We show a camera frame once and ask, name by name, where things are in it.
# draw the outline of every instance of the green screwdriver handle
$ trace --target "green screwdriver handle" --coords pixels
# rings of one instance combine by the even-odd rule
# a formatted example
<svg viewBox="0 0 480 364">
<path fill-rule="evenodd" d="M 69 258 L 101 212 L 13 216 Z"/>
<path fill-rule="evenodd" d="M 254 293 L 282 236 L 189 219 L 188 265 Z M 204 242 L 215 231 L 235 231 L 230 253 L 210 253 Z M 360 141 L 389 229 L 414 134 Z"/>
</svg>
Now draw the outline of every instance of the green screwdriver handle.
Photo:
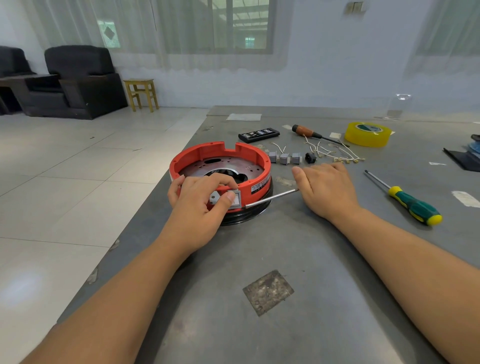
<svg viewBox="0 0 480 364">
<path fill-rule="evenodd" d="M 388 194 L 397 200 L 418 221 L 425 225 L 438 225 L 442 222 L 442 215 L 436 208 L 426 202 L 417 200 L 406 194 L 398 186 L 391 187 Z"/>
</svg>

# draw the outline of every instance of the brown screwdriver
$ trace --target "brown screwdriver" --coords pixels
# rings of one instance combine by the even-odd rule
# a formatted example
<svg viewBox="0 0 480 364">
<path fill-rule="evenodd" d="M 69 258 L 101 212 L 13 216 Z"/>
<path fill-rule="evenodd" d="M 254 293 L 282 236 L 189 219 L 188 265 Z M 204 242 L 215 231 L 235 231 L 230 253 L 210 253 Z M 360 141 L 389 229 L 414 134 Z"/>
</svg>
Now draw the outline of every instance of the brown screwdriver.
<svg viewBox="0 0 480 364">
<path fill-rule="evenodd" d="M 328 140 L 329 142 L 337 143 L 337 144 L 340 144 L 341 146 L 343 145 L 341 142 L 339 142 L 337 140 L 326 138 L 326 137 L 322 136 L 321 134 L 318 134 L 318 133 L 314 132 L 313 130 L 310 130 L 309 128 L 307 128 L 305 126 L 302 126 L 302 125 L 292 126 L 292 131 L 294 133 L 297 133 L 300 136 L 306 136 L 307 138 L 325 139 L 325 140 Z"/>
</svg>

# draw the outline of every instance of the clear packing tape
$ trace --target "clear packing tape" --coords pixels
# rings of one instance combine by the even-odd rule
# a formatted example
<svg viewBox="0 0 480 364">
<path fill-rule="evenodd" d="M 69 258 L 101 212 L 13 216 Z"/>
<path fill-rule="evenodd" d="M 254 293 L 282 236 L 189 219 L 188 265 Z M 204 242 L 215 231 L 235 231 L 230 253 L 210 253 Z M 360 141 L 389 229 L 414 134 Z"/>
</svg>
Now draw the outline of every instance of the clear packing tape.
<svg viewBox="0 0 480 364">
<path fill-rule="evenodd" d="M 345 139 L 360 146 L 381 148 L 388 143 L 392 131 L 383 125 L 370 122 L 351 122 L 345 132 Z"/>
</svg>

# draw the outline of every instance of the chair backrest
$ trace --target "chair backrest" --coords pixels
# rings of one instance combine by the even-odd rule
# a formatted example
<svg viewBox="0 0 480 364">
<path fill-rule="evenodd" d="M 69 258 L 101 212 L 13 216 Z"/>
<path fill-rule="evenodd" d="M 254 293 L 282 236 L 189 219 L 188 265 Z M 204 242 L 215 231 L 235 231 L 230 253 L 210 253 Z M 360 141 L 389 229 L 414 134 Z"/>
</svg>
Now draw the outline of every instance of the chair backrest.
<svg viewBox="0 0 480 364">
<path fill-rule="evenodd" d="M 0 46 L 0 77 L 31 71 L 22 49 Z"/>
<path fill-rule="evenodd" d="M 115 73 L 110 52 L 94 46 L 60 46 L 45 51 L 50 74 L 62 79 L 83 78 Z"/>
</svg>

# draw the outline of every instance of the sheer curtain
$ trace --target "sheer curtain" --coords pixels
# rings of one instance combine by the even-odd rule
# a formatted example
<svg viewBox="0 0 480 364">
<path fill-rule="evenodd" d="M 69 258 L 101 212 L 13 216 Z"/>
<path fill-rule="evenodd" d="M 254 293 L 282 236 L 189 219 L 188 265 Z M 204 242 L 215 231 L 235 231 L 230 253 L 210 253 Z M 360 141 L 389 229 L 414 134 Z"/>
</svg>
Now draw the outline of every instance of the sheer curtain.
<svg viewBox="0 0 480 364">
<path fill-rule="evenodd" d="M 278 70 L 291 0 L 21 0 L 43 49 L 107 47 L 119 67 Z"/>
<path fill-rule="evenodd" d="M 436 0 L 407 74 L 480 72 L 480 0 Z"/>
</svg>

